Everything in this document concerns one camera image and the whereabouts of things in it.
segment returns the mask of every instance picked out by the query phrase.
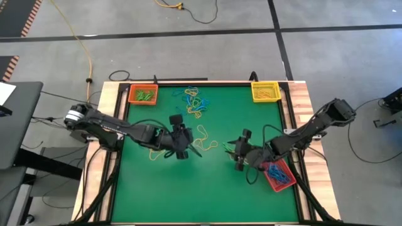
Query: green mat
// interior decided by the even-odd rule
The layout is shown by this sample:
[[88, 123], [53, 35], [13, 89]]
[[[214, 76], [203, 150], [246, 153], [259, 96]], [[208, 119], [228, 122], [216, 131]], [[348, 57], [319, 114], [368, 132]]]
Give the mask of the green mat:
[[[175, 87], [160, 87], [155, 106], [131, 105], [128, 121], [156, 119], [166, 126], [176, 106], [185, 109], [182, 96], [172, 96]], [[251, 142], [262, 143], [264, 124], [281, 128], [277, 103], [255, 104], [250, 87], [200, 87], [199, 97], [210, 100], [209, 109], [196, 119], [183, 116], [193, 129], [194, 139], [203, 137], [197, 126], [209, 134], [204, 146], [213, 140], [219, 147], [200, 151], [199, 158], [175, 155], [149, 160], [149, 151], [125, 139], [113, 222], [296, 222], [297, 212], [292, 188], [276, 193], [260, 173], [257, 183], [248, 185], [246, 169], [234, 170], [234, 161], [224, 152], [223, 142], [237, 139], [244, 128], [253, 132]], [[266, 139], [278, 132], [267, 129]], [[250, 172], [250, 179], [255, 177]]]

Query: orange striped tape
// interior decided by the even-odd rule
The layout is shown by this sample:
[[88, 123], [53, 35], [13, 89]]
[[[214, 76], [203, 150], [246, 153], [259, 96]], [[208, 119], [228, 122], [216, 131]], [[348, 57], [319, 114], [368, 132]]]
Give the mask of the orange striped tape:
[[7, 82], [10, 81], [11, 76], [12, 76], [12, 74], [14, 72], [14, 69], [17, 66], [18, 59], [19, 59], [19, 56], [13, 56], [11, 58], [10, 62], [8, 63], [8, 67], [6, 69], [6, 72], [3, 75], [3, 80], [4, 81], [7, 81]]
[[26, 20], [25, 26], [24, 26], [23, 30], [21, 31], [21, 37], [26, 37], [28, 35], [28, 32], [30, 31], [30, 28], [32, 26], [33, 20], [35, 19], [36, 14], [38, 14], [41, 3], [42, 3], [42, 0], [35, 1], [34, 5], [32, 7], [32, 10], [30, 12], [30, 15], [28, 16], [28, 19]]

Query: yellow cable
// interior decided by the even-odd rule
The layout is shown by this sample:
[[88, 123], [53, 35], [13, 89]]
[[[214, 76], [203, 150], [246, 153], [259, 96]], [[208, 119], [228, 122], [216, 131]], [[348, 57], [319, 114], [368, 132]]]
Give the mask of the yellow cable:
[[174, 5], [174, 6], [168, 6], [168, 5], [160, 4], [157, 0], [154, 0], [154, 1], [155, 1], [159, 6], [166, 7], [166, 8], [182, 9], [182, 7], [183, 7], [183, 3], [178, 3], [178, 4]]
[[[89, 62], [89, 76], [88, 78], [92, 78], [92, 60], [90, 58], [89, 52], [87, 48], [84, 46], [82, 41], [75, 35], [73, 28], [71, 27], [71, 24], [68, 22], [68, 19], [64, 16], [60, 8], [56, 5], [54, 0], [49, 0], [54, 7], [57, 9], [57, 11], [60, 13], [60, 15], [63, 17], [64, 21], [67, 23], [68, 27], [70, 28], [71, 33], [73, 34], [74, 38], [81, 44], [82, 48], [84, 49], [85, 54], [87, 55], [88, 62]], [[90, 82], [87, 82], [87, 102], [89, 101], [89, 94], [90, 94]]]

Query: metal stand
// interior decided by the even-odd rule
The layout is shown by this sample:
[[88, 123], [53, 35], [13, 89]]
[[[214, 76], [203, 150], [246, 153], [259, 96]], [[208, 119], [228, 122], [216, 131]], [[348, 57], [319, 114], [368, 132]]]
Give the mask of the metal stand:
[[35, 170], [46, 171], [54, 175], [65, 176], [74, 180], [80, 180], [82, 169], [78, 167], [46, 158], [25, 149], [19, 149], [18, 155], [14, 160], [15, 166], [26, 166]]

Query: wooden table edge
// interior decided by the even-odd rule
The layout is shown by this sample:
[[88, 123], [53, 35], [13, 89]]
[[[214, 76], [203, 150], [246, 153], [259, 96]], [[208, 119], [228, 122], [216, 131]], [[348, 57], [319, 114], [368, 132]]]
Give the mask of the wooden table edge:
[[[243, 80], [210, 80], [210, 81], [159, 81], [158, 83], [245, 83], [251, 81], [243, 81]], [[307, 120], [313, 115], [313, 108], [310, 100], [310, 96], [308, 94], [308, 89], [305, 81], [275, 81], [275, 82], [287, 82], [290, 88], [290, 96], [293, 106], [293, 111], [295, 112], [296, 123], [297, 126], [300, 127], [307, 122]], [[116, 108], [117, 94], [119, 90], [120, 83], [153, 83], [153, 81], [123, 81], [123, 82], [104, 82], [102, 92], [100, 95], [98, 110], [104, 114], [109, 116], [114, 115], [114, 110]], [[288, 106], [284, 95], [282, 95], [282, 103], [283, 109], [285, 112], [285, 119], [287, 127], [290, 127], [290, 115], [288, 111]], [[120, 110], [120, 115], [118, 118], [123, 119], [123, 110]], [[97, 141], [92, 141], [89, 144], [87, 158], [85, 161], [85, 165], [87, 166], [87, 161], [94, 154], [95, 150], [99, 147], [99, 143]], [[312, 143], [312, 147], [317, 149], [323, 154], [323, 148], [321, 142], [314, 141]], [[101, 174], [105, 162], [106, 151], [101, 150], [94, 156], [93, 163], [91, 164], [88, 172], [89, 180], [87, 182], [87, 189], [85, 191], [85, 201], [84, 201], [84, 210], [89, 207], [92, 203], [92, 200], [96, 197], [99, 192], [99, 187], [101, 184]], [[329, 171], [325, 161], [320, 157], [314, 155], [313, 153], [306, 152], [305, 155], [306, 169], [307, 175], [310, 182], [310, 188], [316, 196], [317, 200], [323, 205], [323, 207], [331, 214], [331, 216], [335, 218], [340, 218], [339, 210], [337, 206], [337, 202], [334, 195], [334, 190], [332, 188], [332, 182], [330, 179]], [[111, 160], [109, 173], [114, 166], [114, 160]], [[81, 206], [82, 199], [82, 183], [80, 181], [79, 190], [77, 193], [77, 198], [74, 205], [72, 220], [75, 218], [78, 210]], [[307, 208], [307, 199], [305, 195], [300, 191], [300, 199], [301, 205], [303, 209], [303, 215], [305, 219], [309, 219], [309, 212]], [[109, 195], [110, 189], [108, 193], [104, 197], [104, 201], [101, 207], [101, 215], [100, 220], [105, 220], [107, 215], [107, 207], [109, 204]]]

